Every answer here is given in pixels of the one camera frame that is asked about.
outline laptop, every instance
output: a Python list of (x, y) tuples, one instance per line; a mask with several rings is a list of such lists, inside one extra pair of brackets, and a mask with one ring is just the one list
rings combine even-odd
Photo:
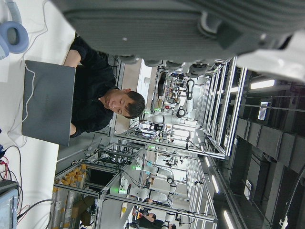
[(75, 68), (58, 64), (25, 61), (22, 134), (68, 146), (74, 90)]

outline green light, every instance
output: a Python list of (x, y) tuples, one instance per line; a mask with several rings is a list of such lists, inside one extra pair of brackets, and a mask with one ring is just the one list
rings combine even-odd
[(122, 189), (119, 190), (119, 193), (120, 193), (120, 194), (127, 194), (127, 191), (126, 191), (125, 189), (122, 188)]

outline black shirt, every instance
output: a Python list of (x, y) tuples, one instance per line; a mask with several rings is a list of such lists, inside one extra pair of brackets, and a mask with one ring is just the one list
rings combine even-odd
[(79, 52), (82, 64), (76, 68), (71, 119), (76, 127), (71, 137), (76, 137), (108, 125), (113, 112), (98, 99), (117, 87), (112, 67), (81, 37), (75, 38), (70, 50)]
[(161, 229), (163, 225), (163, 221), (159, 219), (155, 219), (153, 222), (150, 222), (147, 218), (142, 216), (139, 219), (139, 226), (142, 228), (149, 228), (149, 229)]

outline man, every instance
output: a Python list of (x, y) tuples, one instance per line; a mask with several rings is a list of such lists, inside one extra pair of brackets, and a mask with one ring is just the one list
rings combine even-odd
[(64, 65), (76, 68), (70, 137), (103, 129), (113, 113), (131, 119), (145, 109), (143, 96), (130, 88), (119, 90), (112, 67), (81, 37), (75, 38)]
[[(164, 222), (162, 220), (156, 219), (155, 214), (149, 213), (148, 216), (142, 214), (138, 224), (140, 228), (161, 229)], [(176, 229), (176, 225), (170, 223), (168, 225), (168, 229)]]

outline white desk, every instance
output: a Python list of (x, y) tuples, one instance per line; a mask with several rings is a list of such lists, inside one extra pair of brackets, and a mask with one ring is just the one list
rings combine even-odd
[[(22, 24), (29, 33), (30, 45), (35, 37), (45, 30), (42, 0), (16, 0)], [(8, 9), (0, 0), (0, 22), (10, 18)], [(25, 55), (25, 60), (62, 64), (74, 38), (74, 29), (67, 24), (51, 2), (45, 4), (45, 16), (48, 31), (39, 36)], [(22, 146), (25, 137), (21, 136), (22, 98), (24, 80), (24, 62), (22, 54), (10, 54), (0, 60), (9, 65), (6, 83), (0, 83), (0, 144), (5, 148), (10, 145)], [(43, 199), (50, 199), (59, 146), (41, 140), (27, 138), (21, 151), (21, 174), (23, 179), (23, 206), (34, 204)], [(18, 180), (19, 154), (10, 148), (5, 155), (9, 159), (10, 170)], [(49, 220), (50, 202), (41, 203), (31, 209), (19, 223), (19, 229), (42, 229)]]

